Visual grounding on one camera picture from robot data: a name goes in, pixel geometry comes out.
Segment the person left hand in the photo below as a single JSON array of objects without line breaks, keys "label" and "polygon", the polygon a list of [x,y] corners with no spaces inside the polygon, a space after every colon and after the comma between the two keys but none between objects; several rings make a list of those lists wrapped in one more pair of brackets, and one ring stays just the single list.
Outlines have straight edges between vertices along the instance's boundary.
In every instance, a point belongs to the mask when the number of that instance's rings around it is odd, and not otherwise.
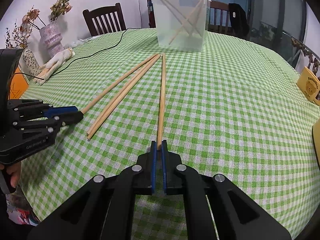
[{"label": "person left hand", "polygon": [[7,171],[7,174],[11,176],[11,180],[10,180],[11,186],[13,188],[16,188],[21,175],[21,162],[15,163],[14,165],[11,165],[7,168],[5,168],[4,165],[0,164],[0,170]]}]

